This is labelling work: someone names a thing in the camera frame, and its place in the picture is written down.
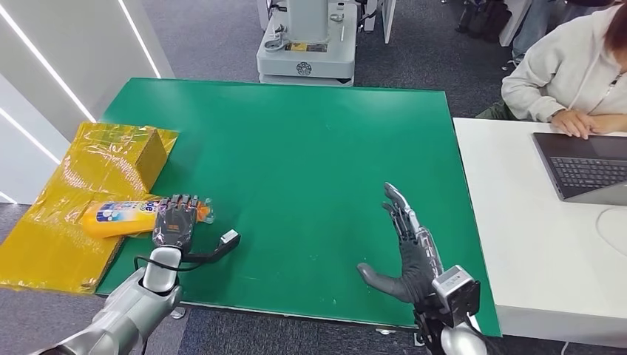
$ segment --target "green table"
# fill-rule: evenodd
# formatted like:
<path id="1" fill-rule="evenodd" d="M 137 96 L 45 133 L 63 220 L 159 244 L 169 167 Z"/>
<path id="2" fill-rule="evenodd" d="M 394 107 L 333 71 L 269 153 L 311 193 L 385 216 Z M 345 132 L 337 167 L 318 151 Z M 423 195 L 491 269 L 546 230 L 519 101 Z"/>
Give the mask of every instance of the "green table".
<path id="1" fill-rule="evenodd" d="M 430 228 L 445 267 L 482 285 L 478 321 L 500 335 L 457 141 L 443 92 L 132 79 L 109 123 L 180 132 L 152 192 L 212 197 L 213 225 L 242 235 L 219 263 L 181 273 L 183 300 L 301 317 L 412 327 L 412 306 L 367 287 L 356 265 L 398 275 L 397 236 L 383 183 L 396 185 Z M 108 294 L 149 255 L 128 239 L 98 286 Z"/>

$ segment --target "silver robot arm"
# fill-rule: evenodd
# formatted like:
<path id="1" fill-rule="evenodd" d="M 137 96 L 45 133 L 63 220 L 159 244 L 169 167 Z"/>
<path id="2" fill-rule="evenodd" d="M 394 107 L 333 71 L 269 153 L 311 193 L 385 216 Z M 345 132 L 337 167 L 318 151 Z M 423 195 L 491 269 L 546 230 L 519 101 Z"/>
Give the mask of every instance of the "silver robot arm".
<path id="1" fill-rule="evenodd" d="M 432 355 L 486 355 L 482 336 L 471 327 L 479 310 L 479 281 L 460 266 L 444 271 L 428 229 L 421 226 L 405 197 L 384 185 L 390 214 L 399 238 L 401 276 L 389 277 L 360 263 L 357 270 L 371 287 L 402 302 L 414 304 L 421 341 Z"/>
<path id="2" fill-rule="evenodd" d="M 135 269 L 107 298 L 104 307 L 83 331 L 34 355 L 125 355 L 138 341 L 146 346 L 150 334 L 179 304 L 183 290 L 179 271 L 214 263 L 233 250 L 240 235 L 228 231 L 210 254 L 190 254 L 197 217 L 197 197 L 174 195 L 158 206 L 152 241 L 157 248 L 149 258 L 136 257 Z M 138 268 L 137 260 L 148 262 Z M 181 263 L 195 266 L 180 268 Z"/>
<path id="3" fill-rule="evenodd" d="M 180 256 L 180 250 L 176 248 L 160 247 L 151 253 L 150 258 L 178 267 Z M 128 354 L 138 340 L 145 342 L 180 302 L 183 291 L 175 285 L 176 275 L 176 271 L 151 263 L 146 268 L 139 268 L 106 298 L 92 324 L 53 348 L 33 354 Z"/>

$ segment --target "laptop keyboard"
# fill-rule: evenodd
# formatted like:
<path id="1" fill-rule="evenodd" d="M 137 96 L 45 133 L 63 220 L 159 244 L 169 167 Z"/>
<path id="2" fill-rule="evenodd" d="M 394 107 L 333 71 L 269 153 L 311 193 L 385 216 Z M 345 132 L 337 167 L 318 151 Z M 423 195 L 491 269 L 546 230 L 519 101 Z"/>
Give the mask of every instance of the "laptop keyboard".
<path id="1" fill-rule="evenodd" d="M 627 180 L 627 161 L 551 157 L 551 163 L 568 187 L 599 189 Z"/>

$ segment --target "bottle label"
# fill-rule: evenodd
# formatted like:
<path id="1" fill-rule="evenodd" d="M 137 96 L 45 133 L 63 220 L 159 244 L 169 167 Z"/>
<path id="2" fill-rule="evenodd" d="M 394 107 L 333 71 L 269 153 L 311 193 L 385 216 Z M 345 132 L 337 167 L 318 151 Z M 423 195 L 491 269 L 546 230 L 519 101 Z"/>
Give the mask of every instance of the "bottle label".
<path id="1" fill-rule="evenodd" d="M 159 201 L 128 201 L 105 203 L 96 213 L 98 222 L 116 222 L 134 220 L 138 213 L 153 214 Z"/>

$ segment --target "laptop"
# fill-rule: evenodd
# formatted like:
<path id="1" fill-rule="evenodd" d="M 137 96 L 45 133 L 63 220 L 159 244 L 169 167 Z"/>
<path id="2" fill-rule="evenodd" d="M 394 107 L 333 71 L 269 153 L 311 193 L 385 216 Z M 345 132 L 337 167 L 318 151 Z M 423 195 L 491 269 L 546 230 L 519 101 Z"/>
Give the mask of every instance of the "laptop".
<path id="1" fill-rule="evenodd" d="M 627 137 L 589 139 L 534 133 L 533 139 L 561 200 L 627 206 Z"/>

